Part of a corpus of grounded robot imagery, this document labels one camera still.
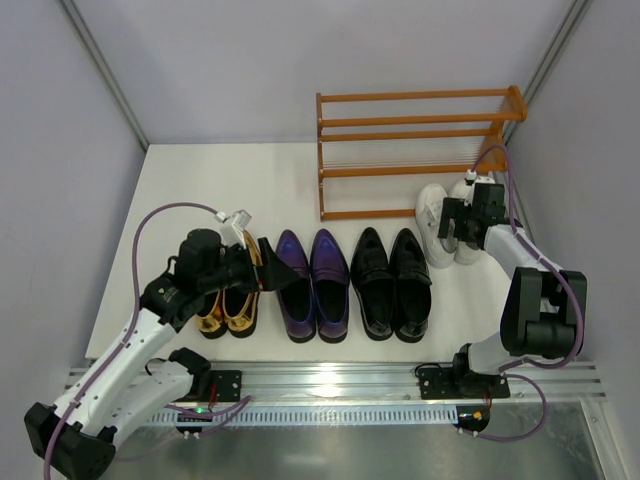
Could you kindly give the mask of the black patent loafer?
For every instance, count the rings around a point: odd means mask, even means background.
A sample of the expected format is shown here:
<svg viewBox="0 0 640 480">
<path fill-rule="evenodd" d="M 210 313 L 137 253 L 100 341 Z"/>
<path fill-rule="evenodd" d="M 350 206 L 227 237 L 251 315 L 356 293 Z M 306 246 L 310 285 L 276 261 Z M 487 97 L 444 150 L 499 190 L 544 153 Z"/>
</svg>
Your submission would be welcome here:
<svg viewBox="0 0 640 480">
<path fill-rule="evenodd" d="M 425 255 L 410 229 L 397 234 L 389 263 L 394 277 L 393 331 L 401 341 L 417 343 L 428 329 L 432 282 Z"/>
<path fill-rule="evenodd" d="M 374 341 L 389 339 L 395 313 L 394 277 L 382 240 L 373 227 L 365 228 L 358 239 L 350 274 L 366 335 Z"/>
</svg>

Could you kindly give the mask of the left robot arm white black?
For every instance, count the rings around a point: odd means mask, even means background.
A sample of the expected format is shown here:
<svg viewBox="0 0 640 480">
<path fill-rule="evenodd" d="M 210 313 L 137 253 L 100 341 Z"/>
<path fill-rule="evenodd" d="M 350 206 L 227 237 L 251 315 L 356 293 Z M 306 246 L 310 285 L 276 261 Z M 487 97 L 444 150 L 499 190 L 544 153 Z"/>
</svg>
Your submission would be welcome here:
<svg viewBox="0 0 640 480">
<path fill-rule="evenodd" d="M 133 381 L 207 302 L 223 290 L 281 290 L 298 274 L 278 258 L 269 241 L 258 241 L 252 260 L 241 241 L 223 244 L 209 229 L 191 231 L 167 269 L 139 297 L 130 324 L 77 383 L 52 405 L 35 403 L 24 422 L 45 470 L 68 479 L 97 479 L 124 440 L 152 414 L 184 398 L 204 397 L 211 364 L 188 348 L 140 384 Z"/>
</svg>

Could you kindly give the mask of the aluminium mounting rail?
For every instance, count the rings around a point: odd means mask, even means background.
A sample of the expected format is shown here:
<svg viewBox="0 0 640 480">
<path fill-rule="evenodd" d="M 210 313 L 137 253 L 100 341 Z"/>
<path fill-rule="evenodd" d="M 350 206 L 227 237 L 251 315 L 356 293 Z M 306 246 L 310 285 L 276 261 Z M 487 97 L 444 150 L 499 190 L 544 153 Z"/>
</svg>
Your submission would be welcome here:
<svg viewBox="0 0 640 480">
<path fill-rule="evenodd" d="M 242 372 L 241 394 L 258 405 L 418 404 L 419 380 L 407 362 L 216 362 L 214 369 Z M 530 365 L 509 372 L 536 383 L 548 402 L 602 402 L 596 367 L 574 362 L 563 369 Z"/>
</svg>

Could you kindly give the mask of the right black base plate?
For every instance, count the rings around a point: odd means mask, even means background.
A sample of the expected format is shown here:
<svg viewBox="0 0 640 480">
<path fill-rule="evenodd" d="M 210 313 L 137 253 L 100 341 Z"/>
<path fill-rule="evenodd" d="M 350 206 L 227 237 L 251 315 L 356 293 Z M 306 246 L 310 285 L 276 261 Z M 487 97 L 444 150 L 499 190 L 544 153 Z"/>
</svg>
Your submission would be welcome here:
<svg viewBox="0 0 640 480">
<path fill-rule="evenodd" d="M 420 364 L 414 369 L 422 400 L 506 399 L 510 389 L 499 375 L 460 373 L 453 366 Z"/>
</svg>

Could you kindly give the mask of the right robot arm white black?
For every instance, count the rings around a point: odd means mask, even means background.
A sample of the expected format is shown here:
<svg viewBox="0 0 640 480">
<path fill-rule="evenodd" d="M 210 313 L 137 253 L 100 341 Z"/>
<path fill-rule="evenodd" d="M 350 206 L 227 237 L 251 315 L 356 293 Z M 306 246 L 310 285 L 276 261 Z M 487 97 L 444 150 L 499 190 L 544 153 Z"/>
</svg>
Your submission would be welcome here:
<svg viewBox="0 0 640 480">
<path fill-rule="evenodd" d="M 529 240 L 505 203 L 503 185 L 477 184 L 470 200 L 445 198 L 438 236 L 486 252 L 510 279 L 498 332 L 454 355 L 454 392 L 478 398 L 520 365 L 552 370 L 574 360 L 584 343 L 587 279 L 552 262 Z"/>
</svg>

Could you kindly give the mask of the purple loafer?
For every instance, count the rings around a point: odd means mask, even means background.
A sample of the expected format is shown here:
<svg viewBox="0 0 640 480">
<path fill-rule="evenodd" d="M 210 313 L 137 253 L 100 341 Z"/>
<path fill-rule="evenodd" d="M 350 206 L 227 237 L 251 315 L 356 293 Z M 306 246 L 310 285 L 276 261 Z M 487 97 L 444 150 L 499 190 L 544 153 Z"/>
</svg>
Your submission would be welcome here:
<svg viewBox="0 0 640 480">
<path fill-rule="evenodd" d="M 284 230 L 276 254 L 298 274 L 298 279 L 277 292 L 286 334 L 294 343 L 305 343 L 316 333 L 316 315 L 306 253 L 296 234 Z"/>
<path fill-rule="evenodd" d="M 320 229 L 313 241 L 311 279 L 318 334 L 327 343 L 340 343 L 348 334 L 350 277 L 341 248 L 327 229 Z"/>
</svg>

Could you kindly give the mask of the left purple loafer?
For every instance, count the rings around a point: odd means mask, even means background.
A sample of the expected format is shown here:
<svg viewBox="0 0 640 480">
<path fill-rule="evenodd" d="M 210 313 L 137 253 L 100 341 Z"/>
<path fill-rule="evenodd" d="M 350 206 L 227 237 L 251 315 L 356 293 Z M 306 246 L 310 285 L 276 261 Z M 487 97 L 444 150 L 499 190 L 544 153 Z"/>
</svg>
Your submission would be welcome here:
<svg viewBox="0 0 640 480">
<path fill-rule="evenodd" d="M 276 254 L 298 274 L 298 279 L 277 292 L 286 334 L 294 343 L 305 343 L 316 333 L 316 315 L 306 253 L 296 234 L 284 230 Z"/>
</svg>

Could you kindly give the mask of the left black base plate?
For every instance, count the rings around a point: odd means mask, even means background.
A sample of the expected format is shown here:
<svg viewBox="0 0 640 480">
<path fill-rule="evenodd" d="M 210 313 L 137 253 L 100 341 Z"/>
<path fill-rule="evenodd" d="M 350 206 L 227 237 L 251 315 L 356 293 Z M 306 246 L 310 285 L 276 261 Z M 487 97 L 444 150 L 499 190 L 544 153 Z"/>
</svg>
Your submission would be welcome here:
<svg viewBox="0 0 640 480">
<path fill-rule="evenodd" d="M 243 374 L 240 370 L 210 370 L 202 380 L 200 399 L 208 404 L 238 402 Z"/>
</svg>

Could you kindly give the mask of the right purple loafer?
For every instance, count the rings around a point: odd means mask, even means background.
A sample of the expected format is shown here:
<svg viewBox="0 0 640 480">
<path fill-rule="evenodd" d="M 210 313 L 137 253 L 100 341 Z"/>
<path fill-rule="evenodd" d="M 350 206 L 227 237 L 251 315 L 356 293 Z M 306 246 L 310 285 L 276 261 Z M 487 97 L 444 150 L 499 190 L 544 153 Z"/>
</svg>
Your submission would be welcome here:
<svg viewBox="0 0 640 480">
<path fill-rule="evenodd" d="M 318 334 L 327 343 L 340 343 L 348 334 L 350 277 L 341 248 L 327 229 L 320 229 L 313 241 L 311 279 Z"/>
</svg>

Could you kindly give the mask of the left gold loafer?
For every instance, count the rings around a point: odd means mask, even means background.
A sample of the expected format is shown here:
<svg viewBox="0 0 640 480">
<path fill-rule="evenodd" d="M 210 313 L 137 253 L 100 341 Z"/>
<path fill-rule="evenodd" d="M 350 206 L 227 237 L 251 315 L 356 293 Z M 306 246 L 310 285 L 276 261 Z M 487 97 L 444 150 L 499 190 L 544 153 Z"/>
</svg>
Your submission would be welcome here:
<svg viewBox="0 0 640 480">
<path fill-rule="evenodd" d="M 217 339 L 227 331 L 227 323 L 222 311 L 223 291 L 209 295 L 204 308 L 196 315 L 198 331 L 207 339 Z"/>
</svg>

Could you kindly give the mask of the orange wooden shoe shelf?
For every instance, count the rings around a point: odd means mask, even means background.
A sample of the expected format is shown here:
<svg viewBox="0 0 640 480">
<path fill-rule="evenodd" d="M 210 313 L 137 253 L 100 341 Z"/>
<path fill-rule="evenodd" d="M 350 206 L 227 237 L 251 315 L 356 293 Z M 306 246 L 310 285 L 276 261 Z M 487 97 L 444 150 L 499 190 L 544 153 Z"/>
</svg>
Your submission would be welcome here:
<svg viewBox="0 0 640 480">
<path fill-rule="evenodd" d="M 332 106 L 400 102 L 420 113 L 336 118 Z M 317 189 L 323 221 L 409 217 L 410 208 L 329 210 L 325 184 L 334 179 L 507 171 L 504 130 L 528 115 L 520 88 L 322 94 L 315 97 Z"/>
</svg>

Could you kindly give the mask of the white sneaker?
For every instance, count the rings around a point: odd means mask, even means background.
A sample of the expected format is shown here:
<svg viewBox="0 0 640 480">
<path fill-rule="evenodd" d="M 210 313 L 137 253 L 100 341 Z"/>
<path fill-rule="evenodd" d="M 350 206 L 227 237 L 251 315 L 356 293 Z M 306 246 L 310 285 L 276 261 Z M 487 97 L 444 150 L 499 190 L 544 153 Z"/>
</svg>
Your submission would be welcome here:
<svg viewBox="0 0 640 480">
<path fill-rule="evenodd" d="M 438 269 L 449 267 L 454 261 L 457 241 L 438 236 L 445 189 L 437 183 L 426 185 L 419 193 L 415 218 L 421 234 L 422 246 L 430 266 Z"/>
<path fill-rule="evenodd" d="M 494 184 L 495 180 L 489 176 L 478 176 L 472 184 L 468 184 L 465 179 L 457 181 L 449 190 L 449 196 L 462 199 L 466 204 L 473 200 L 474 189 L 477 184 Z M 480 248 L 475 244 L 458 241 L 457 250 L 454 254 L 456 263 L 462 265 L 472 265 L 481 256 Z"/>
</svg>

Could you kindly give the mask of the right aluminium corner post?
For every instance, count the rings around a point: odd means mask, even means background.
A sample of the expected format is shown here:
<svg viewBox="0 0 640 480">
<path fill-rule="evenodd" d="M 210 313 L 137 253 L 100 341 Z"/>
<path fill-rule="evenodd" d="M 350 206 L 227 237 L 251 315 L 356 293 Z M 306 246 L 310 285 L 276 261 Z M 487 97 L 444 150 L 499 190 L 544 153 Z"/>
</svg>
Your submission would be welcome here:
<svg viewBox="0 0 640 480">
<path fill-rule="evenodd" d="M 526 107 L 530 108 L 533 105 L 551 78 L 592 4 L 593 1 L 565 1 L 565 6 L 553 21 L 550 31 L 543 36 L 544 49 L 527 77 L 525 88 L 520 92 L 519 99 Z M 516 107 L 519 106 L 519 99 L 515 100 Z"/>
</svg>

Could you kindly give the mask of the right gold loafer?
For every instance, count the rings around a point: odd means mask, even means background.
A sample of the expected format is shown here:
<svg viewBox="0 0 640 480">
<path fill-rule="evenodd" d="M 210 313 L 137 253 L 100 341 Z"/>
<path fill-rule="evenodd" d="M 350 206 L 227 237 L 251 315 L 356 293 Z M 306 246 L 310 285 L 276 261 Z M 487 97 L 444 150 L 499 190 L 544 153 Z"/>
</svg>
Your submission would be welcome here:
<svg viewBox="0 0 640 480">
<path fill-rule="evenodd" d="M 258 292 L 248 292 L 240 287 L 233 287 L 224 292 L 223 319 L 232 336 L 247 338 L 254 333 L 258 317 L 258 301 Z"/>
</svg>

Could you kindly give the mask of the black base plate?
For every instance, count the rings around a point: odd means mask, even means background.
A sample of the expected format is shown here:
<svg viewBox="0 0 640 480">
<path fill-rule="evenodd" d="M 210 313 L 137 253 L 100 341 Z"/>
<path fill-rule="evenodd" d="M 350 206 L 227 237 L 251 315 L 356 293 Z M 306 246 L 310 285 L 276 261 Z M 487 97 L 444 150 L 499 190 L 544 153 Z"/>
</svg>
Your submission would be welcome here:
<svg viewBox="0 0 640 480">
<path fill-rule="evenodd" d="M 499 375 L 460 373 L 453 366 L 420 364 L 414 369 L 422 400 L 506 399 L 510 389 Z"/>
<path fill-rule="evenodd" d="M 240 370 L 210 370 L 202 380 L 200 399 L 208 404 L 238 402 L 243 374 Z"/>
</svg>

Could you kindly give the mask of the gold loafer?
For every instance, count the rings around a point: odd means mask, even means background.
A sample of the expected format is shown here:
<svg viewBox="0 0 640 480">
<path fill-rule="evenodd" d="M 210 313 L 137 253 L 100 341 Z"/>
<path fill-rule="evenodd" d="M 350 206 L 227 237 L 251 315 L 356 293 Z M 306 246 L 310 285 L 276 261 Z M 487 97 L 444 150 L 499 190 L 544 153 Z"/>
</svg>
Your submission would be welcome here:
<svg viewBox="0 0 640 480">
<path fill-rule="evenodd" d="M 207 339 L 217 339 L 227 331 L 227 323 L 222 311 L 223 291 L 209 295 L 204 308 L 196 315 L 198 331 Z"/>
<path fill-rule="evenodd" d="M 233 287 L 224 292 L 223 319 L 232 336 L 247 338 L 254 333 L 258 317 L 258 301 L 258 292 L 248 292 L 240 287 Z"/>
</svg>

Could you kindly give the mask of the aluminium corner post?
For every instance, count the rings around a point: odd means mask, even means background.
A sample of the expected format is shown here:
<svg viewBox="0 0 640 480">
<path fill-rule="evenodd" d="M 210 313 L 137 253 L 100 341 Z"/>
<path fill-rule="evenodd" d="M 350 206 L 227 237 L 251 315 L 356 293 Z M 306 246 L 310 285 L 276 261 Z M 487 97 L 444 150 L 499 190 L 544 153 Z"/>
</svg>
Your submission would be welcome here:
<svg viewBox="0 0 640 480">
<path fill-rule="evenodd" d="M 88 23 L 81 13 L 77 2 L 73 0 L 57 0 L 56 3 L 64 13 L 71 29 L 78 37 L 100 80 L 104 84 L 117 109 L 127 123 L 131 133 L 136 138 L 137 143 L 143 151 L 147 152 L 150 146 L 148 136 L 134 113 L 124 90 L 113 73 L 109 62 L 103 54 L 102 49 L 95 39 Z"/>
<path fill-rule="evenodd" d="M 565 1 L 565 6 L 553 21 L 550 31 L 543 36 L 544 49 L 527 77 L 525 88 L 520 92 L 519 99 L 526 107 L 530 108 L 533 105 L 551 78 L 592 4 L 593 1 Z M 519 99 L 515 100 L 516 107 L 519 106 Z"/>
</svg>

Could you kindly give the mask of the left aluminium corner post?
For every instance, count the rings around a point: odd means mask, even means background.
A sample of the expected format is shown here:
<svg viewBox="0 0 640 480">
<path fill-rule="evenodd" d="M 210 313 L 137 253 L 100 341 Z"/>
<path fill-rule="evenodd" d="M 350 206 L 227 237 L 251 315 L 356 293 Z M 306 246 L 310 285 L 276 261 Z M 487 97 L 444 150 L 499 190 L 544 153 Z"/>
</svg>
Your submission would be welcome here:
<svg viewBox="0 0 640 480">
<path fill-rule="evenodd" d="M 77 2 L 73 0 L 57 0 L 56 3 L 64 13 L 71 29 L 78 37 L 100 80 L 104 84 L 117 109 L 127 123 L 131 133 L 136 138 L 137 143 L 143 151 L 147 152 L 150 146 L 148 136 L 134 113 L 124 90 L 113 73 L 109 62 L 103 54 L 102 49 L 95 39 L 88 23 L 81 13 Z"/>
</svg>

